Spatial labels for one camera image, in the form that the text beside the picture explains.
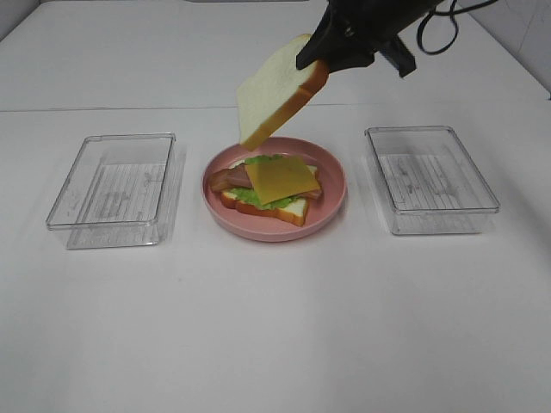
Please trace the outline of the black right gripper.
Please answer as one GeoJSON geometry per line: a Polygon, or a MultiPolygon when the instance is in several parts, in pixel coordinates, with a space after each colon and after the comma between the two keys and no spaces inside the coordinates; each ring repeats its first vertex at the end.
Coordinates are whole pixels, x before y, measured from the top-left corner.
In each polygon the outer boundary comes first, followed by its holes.
{"type": "Polygon", "coordinates": [[[314,61],[330,73],[369,67],[375,61],[371,45],[404,78],[416,70],[416,60],[398,36],[404,28],[439,5],[438,0],[330,1],[310,40],[296,56],[298,70],[314,61]]]}

